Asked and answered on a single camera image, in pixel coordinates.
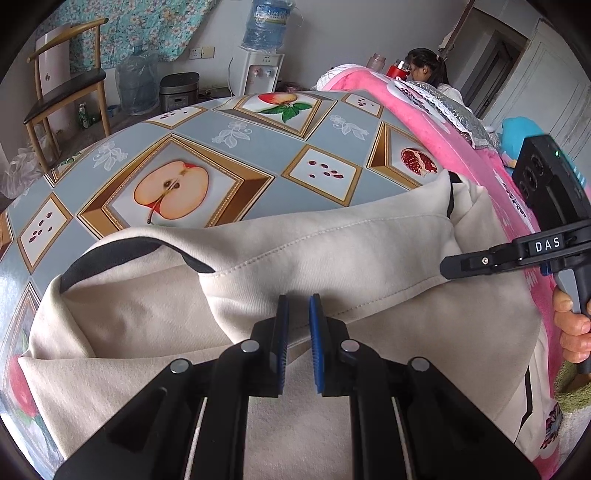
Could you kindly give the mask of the person's right hand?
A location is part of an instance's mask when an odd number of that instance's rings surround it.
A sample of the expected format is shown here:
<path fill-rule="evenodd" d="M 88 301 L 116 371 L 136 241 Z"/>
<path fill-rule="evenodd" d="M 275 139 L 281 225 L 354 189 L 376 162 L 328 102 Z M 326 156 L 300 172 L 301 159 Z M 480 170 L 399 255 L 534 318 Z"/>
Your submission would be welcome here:
<path fill-rule="evenodd" d="M 558 287 L 553 297 L 554 324 L 560 330 L 560 345 L 565 360 L 580 364 L 590 356 L 590 319 L 573 312 L 573 301 Z"/>

